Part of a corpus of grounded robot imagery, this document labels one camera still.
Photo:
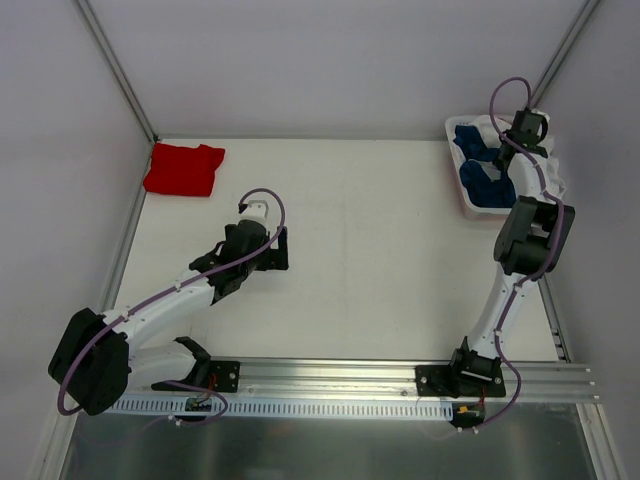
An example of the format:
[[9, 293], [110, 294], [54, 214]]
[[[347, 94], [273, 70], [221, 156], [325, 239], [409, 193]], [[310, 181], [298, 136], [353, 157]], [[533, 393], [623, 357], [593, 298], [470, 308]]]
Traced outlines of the blue mickey t shirt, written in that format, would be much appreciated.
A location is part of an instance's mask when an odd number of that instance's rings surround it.
[[457, 125], [453, 143], [461, 150], [464, 161], [459, 178], [472, 204], [480, 208], [510, 209], [515, 189], [507, 173], [494, 164], [499, 149], [488, 147], [476, 126]]

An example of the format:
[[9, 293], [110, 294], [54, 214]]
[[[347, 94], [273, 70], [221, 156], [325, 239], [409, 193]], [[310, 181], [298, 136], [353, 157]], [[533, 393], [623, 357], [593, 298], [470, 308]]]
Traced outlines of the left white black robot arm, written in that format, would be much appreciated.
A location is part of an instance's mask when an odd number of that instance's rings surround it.
[[175, 283], [134, 307], [76, 312], [48, 366], [59, 385], [57, 409], [98, 415], [128, 390], [195, 390], [201, 395], [220, 382], [211, 356], [188, 336], [159, 347], [146, 344], [171, 324], [237, 292], [255, 271], [289, 267], [288, 231], [269, 234], [257, 221], [225, 228], [225, 238], [195, 259]]

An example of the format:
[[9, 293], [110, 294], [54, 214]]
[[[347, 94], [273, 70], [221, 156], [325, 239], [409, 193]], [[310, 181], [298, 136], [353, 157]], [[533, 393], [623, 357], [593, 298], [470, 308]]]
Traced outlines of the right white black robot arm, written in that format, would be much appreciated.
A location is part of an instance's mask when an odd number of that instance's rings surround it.
[[565, 185], [551, 155], [545, 114], [523, 109], [507, 120], [451, 117], [445, 129], [461, 186], [476, 170], [487, 180], [510, 181], [517, 197], [494, 246], [497, 270], [489, 297], [438, 391], [453, 398], [503, 397], [508, 332], [528, 293], [558, 263], [575, 210], [562, 201]]

